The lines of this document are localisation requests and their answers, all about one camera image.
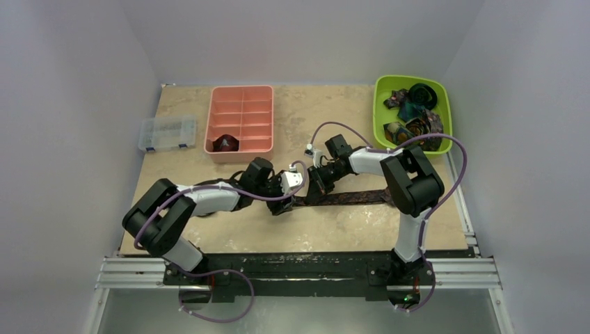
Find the brown patterned necktie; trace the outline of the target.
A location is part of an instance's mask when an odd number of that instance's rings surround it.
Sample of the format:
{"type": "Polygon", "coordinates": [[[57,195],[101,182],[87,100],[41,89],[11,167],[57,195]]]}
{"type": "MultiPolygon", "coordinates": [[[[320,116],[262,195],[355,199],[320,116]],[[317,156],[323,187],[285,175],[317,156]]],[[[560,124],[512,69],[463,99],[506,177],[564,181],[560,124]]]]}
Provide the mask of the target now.
{"type": "Polygon", "coordinates": [[[351,205],[380,205],[387,204],[395,207],[394,201],[388,188],[349,191],[342,193],[329,193],[322,195],[315,200],[308,200],[306,197],[295,196],[293,207],[319,207],[319,206],[351,206],[351,205]]]}

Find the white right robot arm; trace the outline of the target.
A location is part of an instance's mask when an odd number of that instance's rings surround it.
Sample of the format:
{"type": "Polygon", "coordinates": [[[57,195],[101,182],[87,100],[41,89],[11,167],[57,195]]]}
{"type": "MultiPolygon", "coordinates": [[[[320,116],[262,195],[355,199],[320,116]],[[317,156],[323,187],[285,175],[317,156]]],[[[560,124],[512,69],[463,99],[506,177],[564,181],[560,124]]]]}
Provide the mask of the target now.
{"type": "Polygon", "coordinates": [[[328,199],[335,183],[347,175],[370,174],[385,179],[394,208],[399,211],[399,234],[392,249],[390,273],[399,283],[416,277],[423,261],[429,214],[445,193],[445,186],[422,149],[411,145],[396,153],[351,147],[339,134],[325,142],[332,161],[308,168],[306,205],[328,199]]]}

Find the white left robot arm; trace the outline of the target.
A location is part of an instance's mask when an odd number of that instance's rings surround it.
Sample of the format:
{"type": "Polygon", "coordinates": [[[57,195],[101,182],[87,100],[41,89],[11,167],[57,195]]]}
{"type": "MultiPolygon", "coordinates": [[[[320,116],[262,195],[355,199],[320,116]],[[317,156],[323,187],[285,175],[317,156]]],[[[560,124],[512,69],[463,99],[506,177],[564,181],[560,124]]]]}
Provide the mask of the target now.
{"type": "Polygon", "coordinates": [[[295,165],[276,172],[269,160],[260,157],[225,179],[183,186],[161,178],[124,215],[122,227],[134,238],[135,248],[176,265],[183,279],[197,285],[207,277],[207,265],[203,252],[182,235],[190,218],[237,212],[254,200],[265,202],[273,215],[279,215],[291,209],[304,183],[305,176],[295,165]]]}

